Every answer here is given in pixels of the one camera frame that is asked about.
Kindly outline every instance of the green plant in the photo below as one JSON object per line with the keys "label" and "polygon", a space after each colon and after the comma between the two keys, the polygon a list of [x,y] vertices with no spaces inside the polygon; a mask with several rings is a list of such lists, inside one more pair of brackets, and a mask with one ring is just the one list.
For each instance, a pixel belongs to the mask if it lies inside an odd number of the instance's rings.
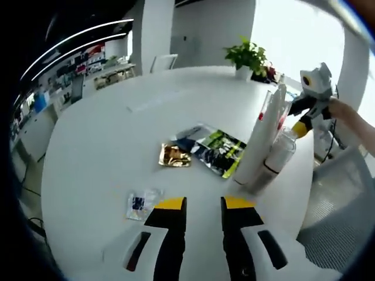
{"label": "green plant", "polygon": [[242,44],[233,46],[230,48],[224,48],[227,51],[225,56],[226,60],[230,60],[235,66],[236,70],[242,66],[249,67],[253,70],[256,75],[267,75],[264,63],[266,56],[265,50],[262,47],[258,47],[255,43],[250,42],[246,37],[241,36]]}

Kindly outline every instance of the white pillar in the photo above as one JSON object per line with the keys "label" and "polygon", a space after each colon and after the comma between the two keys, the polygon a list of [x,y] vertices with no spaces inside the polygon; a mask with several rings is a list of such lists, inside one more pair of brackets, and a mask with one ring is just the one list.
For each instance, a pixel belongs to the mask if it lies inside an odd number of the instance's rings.
{"label": "white pillar", "polygon": [[135,64],[135,74],[142,75],[142,17],[144,10],[144,0],[138,0],[133,7],[133,53],[131,62]]}
{"label": "white pillar", "polygon": [[[340,100],[358,111],[369,75],[369,46],[345,28],[344,58],[337,82]],[[359,139],[340,120],[336,133],[346,145],[357,146]]]}
{"label": "white pillar", "polygon": [[155,56],[171,49],[174,0],[145,0],[142,17],[142,72],[149,73]]}

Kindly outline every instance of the white bottle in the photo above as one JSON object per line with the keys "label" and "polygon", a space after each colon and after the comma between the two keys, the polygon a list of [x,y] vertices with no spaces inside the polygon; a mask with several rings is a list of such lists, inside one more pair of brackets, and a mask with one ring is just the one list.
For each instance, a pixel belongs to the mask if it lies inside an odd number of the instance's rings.
{"label": "white bottle", "polygon": [[233,176],[233,180],[242,186],[252,182],[270,152],[286,92],[286,86],[281,84],[274,94],[267,93],[243,157]]}
{"label": "white bottle", "polygon": [[260,194],[277,177],[282,168],[289,162],[296,149],[297,135],[289,128],[283,128],[278,134],[271,151],[264,160],[246,190],[251,194]]}

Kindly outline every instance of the gray mesh chair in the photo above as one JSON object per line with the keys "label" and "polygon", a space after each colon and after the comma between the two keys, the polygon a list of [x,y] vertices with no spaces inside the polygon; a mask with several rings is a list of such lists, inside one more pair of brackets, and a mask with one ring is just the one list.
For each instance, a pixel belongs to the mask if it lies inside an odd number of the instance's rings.
{"label": "gray mesh chair", "polygon": [[347,149],[314,171],[297,240],[311,262],[343,272],[365,246],[374,226],[375,181],[360,152]]}

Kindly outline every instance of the gold foil packet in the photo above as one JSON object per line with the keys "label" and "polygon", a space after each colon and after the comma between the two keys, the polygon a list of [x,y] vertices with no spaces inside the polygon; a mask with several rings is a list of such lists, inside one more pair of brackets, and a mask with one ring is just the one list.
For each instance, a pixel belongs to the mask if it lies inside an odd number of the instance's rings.
{"label": "gold foil packet", "polygon": [[169,167],[189,167],[192,157],[176,145],[162,143],[159,164]]}

